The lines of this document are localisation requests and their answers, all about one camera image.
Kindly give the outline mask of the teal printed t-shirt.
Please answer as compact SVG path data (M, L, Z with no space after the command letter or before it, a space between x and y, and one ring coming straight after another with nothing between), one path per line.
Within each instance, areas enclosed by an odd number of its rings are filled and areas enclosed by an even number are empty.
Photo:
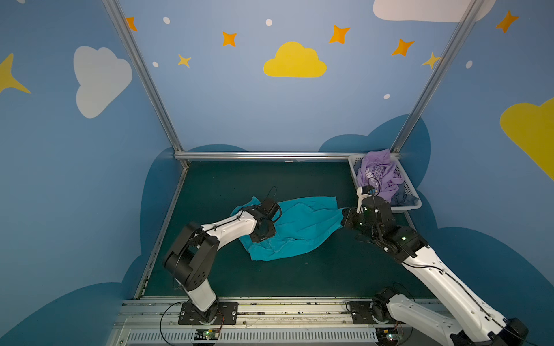
M261 243L239 238L253 261L279 260L317 249L340 229L343 210L335 197L317 196L280 202L283 216L275 219L276 235Z

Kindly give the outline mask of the white plastic laundry basket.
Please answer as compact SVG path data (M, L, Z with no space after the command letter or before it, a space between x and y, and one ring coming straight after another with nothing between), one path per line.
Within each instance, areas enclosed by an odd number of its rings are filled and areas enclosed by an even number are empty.
M370 185L378 197L390 202L393 213L403 213L422 206L415 187L398 158L389 149L350 155L353 184L357 190Z

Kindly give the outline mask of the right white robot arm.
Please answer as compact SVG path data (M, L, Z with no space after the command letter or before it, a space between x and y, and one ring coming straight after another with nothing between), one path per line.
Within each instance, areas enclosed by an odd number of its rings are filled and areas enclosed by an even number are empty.
M354 322L403 322L441 345L523 345L529 333L517 318L508 319L465 285L415 229L397 224L390 204L364 195L343 211L342 226L355 229L417 277L451 314L441 315L394 288L374 296L368 307L351 303Z

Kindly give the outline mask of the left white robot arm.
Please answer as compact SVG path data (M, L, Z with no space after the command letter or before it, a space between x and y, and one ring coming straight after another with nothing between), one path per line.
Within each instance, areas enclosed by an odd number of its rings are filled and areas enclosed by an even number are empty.
M227 219L199 226L189 223L173 242L164 258L164 269L188 297L187 313L193 321L211 324L219 316L219 299L209 283L217 253L224 246L247 236L261 243L276 235L275 222L282 216L281 207L267 198L245 206Z

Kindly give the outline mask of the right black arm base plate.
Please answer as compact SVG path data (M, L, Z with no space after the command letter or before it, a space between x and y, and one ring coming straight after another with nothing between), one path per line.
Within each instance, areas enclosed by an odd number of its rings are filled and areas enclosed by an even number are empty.
M346 309L354 324L405 324L394 319L387 304L380 301L349 301Z

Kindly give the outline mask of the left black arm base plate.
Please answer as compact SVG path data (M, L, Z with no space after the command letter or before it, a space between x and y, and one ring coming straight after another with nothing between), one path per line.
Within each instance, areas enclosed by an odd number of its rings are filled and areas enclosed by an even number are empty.
M238 315L238 302L216 300L206 311L201 311L187 301L180 310L179 325L235 325Z

